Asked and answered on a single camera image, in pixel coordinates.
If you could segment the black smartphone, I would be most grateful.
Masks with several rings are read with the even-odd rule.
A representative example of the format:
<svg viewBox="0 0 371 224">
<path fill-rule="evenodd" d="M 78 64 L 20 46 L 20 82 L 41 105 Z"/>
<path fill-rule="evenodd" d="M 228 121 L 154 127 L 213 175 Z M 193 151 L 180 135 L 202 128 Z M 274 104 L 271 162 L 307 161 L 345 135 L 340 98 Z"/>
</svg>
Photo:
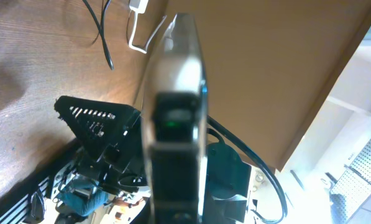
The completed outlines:
<svg viewBox="0 0 371 224">
<path fill-rule="evenodd" d="M 194 16 L 178 13 L 147 64 L 141 135 L 153 223 L 201 223 L 207 86 Z"/>
</svg>

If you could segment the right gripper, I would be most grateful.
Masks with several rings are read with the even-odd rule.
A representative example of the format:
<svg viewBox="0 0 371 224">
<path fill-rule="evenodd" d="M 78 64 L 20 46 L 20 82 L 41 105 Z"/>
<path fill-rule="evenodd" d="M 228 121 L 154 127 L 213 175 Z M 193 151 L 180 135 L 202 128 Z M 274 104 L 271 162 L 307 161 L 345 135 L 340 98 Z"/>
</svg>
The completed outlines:
<svg viewBox="0 0 371 224">
<path fill-rule="evenodd" d="M 140 111 L 130 105 L 61 96 L 54 104 L 86 149 L 79 175 L 108 193 L 149 192 L 142 155 Z"/>
</svg>

